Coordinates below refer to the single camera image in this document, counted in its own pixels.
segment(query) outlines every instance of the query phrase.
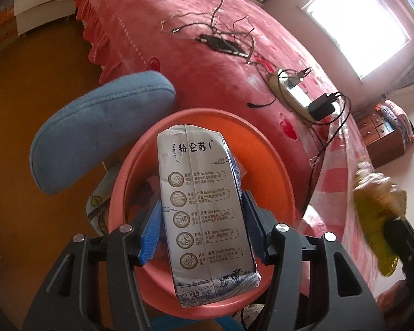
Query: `red bedspread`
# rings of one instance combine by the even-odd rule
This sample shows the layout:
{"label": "red bedspread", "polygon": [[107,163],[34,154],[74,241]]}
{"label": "red bedspread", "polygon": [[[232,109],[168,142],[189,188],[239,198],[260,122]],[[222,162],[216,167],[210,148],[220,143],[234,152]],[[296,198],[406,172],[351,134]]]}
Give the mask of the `red bedspread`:
{"label": "red bedspread", "polygon": [[[103,66],[101,83],[133,72],[158,70],[175,86],[180,109],[218,108],[246,119],[278,151],[291,179],[296,206],[302,208],[311,173],[309,160],[320,148],[316,137],[278,101],[259,109],[247,106],[248,102],[268,103],[273,94],[256,66],[247,65],[244,58],[214,52],[193,40],[200,33],[210,33],[208,27],[195,25],[177,34],[170,33],[188,23],[209,23],[219,0],[76,0],[76,4],[77,18],[87,23],[83,37],[93,44],[89,60]],[[198,15],[169,20],[172,15],[187,13]],[[258,6],[246,0],[224,0],[214,20],[220,30],[231,31],[233,22],[245,16],[249,18],[236,23],[236,30],[249,31],[254,27],[251,34],[256,53],[252,61],[266,59],[282,69],[312,67],[312,73],[302,84],[311,99],[336,91],[309,52]],[[258,68],[266,73],[263,67]],[[333,124],[330,129],[334,132],[336,128],[337,124]],[[326,131],[317,129],[326,140]],[[350,119],[329,146],[322,172],[320,168],[314,172],[316,180],[319,178],[311,202],[316,212],[308,211],[296,227],[317,236],[327,230],[334,232],[372,287],[376,279],[375,259],[365,245],[351,203],[352,176],[356,158],[361,156],[367,156],[367,152]]]}

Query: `black charger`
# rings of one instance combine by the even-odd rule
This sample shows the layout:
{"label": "black charger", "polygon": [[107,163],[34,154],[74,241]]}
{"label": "black charger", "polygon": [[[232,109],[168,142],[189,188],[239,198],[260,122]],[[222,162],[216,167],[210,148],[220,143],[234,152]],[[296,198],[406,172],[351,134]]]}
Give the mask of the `black charger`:
{"label": "black charger", "polygon": [[339,95],[339,92],[329,95],[323,94],[308,105],[308,113],[317,122],[324,119],[336,110],[332,103]]}

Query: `blue gripper pad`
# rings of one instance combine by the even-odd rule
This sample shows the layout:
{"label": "blue gripper pad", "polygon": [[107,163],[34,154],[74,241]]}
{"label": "blue gripper pad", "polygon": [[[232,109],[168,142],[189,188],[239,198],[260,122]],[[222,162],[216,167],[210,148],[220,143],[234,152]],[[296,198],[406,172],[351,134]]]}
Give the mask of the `blue gripper pad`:
{"label": "blue gripper pad", "polygon": [[162,224],[162,203],[161,199],[158,199],[150,214],[149,221],[141,234],[141,251],[138,255],[141,266],[144,266],[153,258]]}
{"label": "blue gripper pad", "polygon": [[250,191],[242,193],[245,213],[245,226],[255,255],[266,263],[270,257],[269,240],[276,218],[269,210],[259,208]]}

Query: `printed icon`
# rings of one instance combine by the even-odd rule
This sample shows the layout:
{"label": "printed icon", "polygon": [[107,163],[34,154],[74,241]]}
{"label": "printed icon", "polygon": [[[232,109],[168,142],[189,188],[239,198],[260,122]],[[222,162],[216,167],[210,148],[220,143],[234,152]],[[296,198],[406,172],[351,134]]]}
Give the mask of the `printed icon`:
{"label": "printed icon", "polygon": [[187,203],[187,197],[182,191],[174,191],[170,195],[170,202],[173,206],[181,208]]}
{"label": "printed icon", "polygon": [[187,254],[181,256],[180,264],[184,269],[191,270],[198,265],[198,259],[195,254],[188,252]]}
{"label": "printed icon", "polygon": [[226,163],[230,163],[228,157],[218,159],[216,162],[213,162],[213,163],[210,163],[210,164],[226,164]]}
{"label": "printed icon", "polygon": [[179,186],[184,184],[184,177],[181,173],[178,172],[170,173],[167,180],[169,181],[169,184],[171,186],[174,186],[175,188],[178,188]]}
{"label": "printed icon", "polygon": [[182,249],[189,249],[193,245],[193,236],[190,233],[182,232],[177,236],[177,244]]}
{"label": "printed icon", "polygon": [[179,228],[185,228],[190,224],[190,216],[186,212],[178,211],[173,216],[173,224]]}

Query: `blue cushion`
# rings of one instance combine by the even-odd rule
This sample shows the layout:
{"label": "blue cushion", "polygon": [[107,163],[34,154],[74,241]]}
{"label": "blue cushion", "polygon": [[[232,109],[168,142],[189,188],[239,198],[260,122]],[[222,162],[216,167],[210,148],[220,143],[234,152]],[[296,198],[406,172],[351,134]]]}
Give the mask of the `blue cushion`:
{"label": "blue cushion", "polygon": [[74,100],[49,118],[30,151],[32,176],[58,193],[173,111],[175,88],[146,71],[118,78]]}

